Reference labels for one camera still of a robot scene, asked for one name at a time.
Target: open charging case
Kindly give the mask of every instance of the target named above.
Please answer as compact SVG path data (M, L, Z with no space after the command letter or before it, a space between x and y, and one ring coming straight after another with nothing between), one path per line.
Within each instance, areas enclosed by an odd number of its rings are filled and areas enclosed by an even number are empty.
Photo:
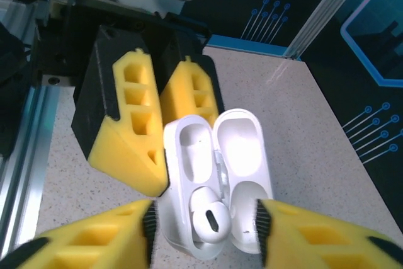
M256 199L273 198L259 120L229 110L213 129L197 115L164 129L170 185L158 198L159 223L168 243L200 260L215 258L228 241L259 253Z

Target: speckled white surface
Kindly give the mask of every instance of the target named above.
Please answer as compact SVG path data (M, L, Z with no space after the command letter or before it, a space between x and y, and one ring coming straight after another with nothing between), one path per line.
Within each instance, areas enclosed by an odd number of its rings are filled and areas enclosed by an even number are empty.
M390 212L303 62L206 48L226 109L252 111L263 126L275 197L363 225L403 245ZM72 89L57 110L37 233L143 198L89 167L72 133ZM261 268L232 245L213 261L175 251L158 234L153 268Z

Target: earbud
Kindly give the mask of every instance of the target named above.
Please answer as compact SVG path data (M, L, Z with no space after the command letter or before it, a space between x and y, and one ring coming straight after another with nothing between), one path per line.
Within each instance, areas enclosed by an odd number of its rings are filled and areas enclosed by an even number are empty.
M196 190L190 200L195 234L205 243L216 244L225 240L231 232L231 216L228 208L209 187Z

